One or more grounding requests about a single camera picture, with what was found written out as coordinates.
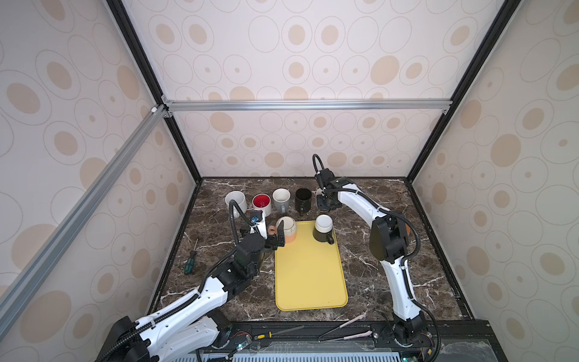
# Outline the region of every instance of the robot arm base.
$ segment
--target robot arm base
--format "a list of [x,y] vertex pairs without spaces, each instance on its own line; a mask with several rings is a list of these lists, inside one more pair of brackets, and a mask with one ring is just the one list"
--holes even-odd
[[426,330],[426,319],[422,311],[416,317],[406,320],[398,317],[396,313],[392,313],[392,315],[394,316],[394,338],[403,347],[412,345],[416,341],[416,337]]

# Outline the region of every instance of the metal rail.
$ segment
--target metal rail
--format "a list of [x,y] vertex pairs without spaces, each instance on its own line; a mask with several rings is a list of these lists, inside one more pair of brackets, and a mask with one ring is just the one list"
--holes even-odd
[[0,302],[0,341],[24,311],[32,297],[54,269],[64,252],[75,240],[80,230],[89,220],[107,193],[115,185],[129,165],[141,145],[150,135],[153,128],[168,116],[164,106],[158,105],[154,113],[149,114],[133,132],[129,140],[121,147],[111,162],[97,177],[93,185],[58,226],[51,238],[38,252],[36,258],[24,269],[8,295]]
[[304,109],[448,109],[450,99],[385,100],[259,100],[259,101],[171,101],[170,112],[183,111],[282,111]]

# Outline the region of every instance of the yellow tray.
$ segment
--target yellow tray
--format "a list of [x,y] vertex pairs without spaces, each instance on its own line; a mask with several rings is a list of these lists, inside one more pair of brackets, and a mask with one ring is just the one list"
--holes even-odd
[[298,235],[276,250],[276,305],[281,310],[338,308],[348,303],[346,281],[334,245],[320,243],[315,221],[298,221]]

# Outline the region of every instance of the white mug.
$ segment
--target white mug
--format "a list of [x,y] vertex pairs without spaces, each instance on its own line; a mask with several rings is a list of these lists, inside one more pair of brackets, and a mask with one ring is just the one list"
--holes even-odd
[[290,208],[290,190],[288,189],[277,189],[273,192],[273,204],[276,210],[280,214],[285,214]]
[[271,198],[264,194],[260,193],[259,195],[255,195],[251,203],[254,206],[254,210],[261,210],[263,211],[263,217],[268,217],[272,213],[272,200]]
[[276,227],[280,226],[281,222],[284,222],[284,237],[285,243],[289,244],[295,240],[298,236],[298,224],[295,223],[295,220],[289,216],[284,216],[279,218],[276,223]]
[[[245,200],[245,195],[243,195],[241,191],[231,191],[230,193],[228,193],[227,196],[225,196],[225,204],[227,205],[228,212],[229,212],[229,202],[231,200],[235,200],[239,205],[239,208],[245,214],[245,212],[247,211],[247,201]],[[239,213],[237,212],[237,209],[235,207],[233,208],[233,216],[235,218],[239,217]]]
[[332,236],[332,230],[334,229],[334,222],[332,217],[329,215],[319,215],[316,218],[316,226],[314,227],[313,236],[314,239],[318,240],[320,243],[328,243],[330,245],[335,243],[334,237]]

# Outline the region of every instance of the vent grille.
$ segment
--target vent grille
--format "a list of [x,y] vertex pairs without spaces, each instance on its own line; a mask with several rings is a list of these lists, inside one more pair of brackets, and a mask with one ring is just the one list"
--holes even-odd
[[[220,354],[204,354],[203,362],[221,357]],[[173,362],[197,362],[195,355],[181,357]],[[356,353],[259,353],[254,356],[237,354],[233,362],[401,362],[397,352]]]

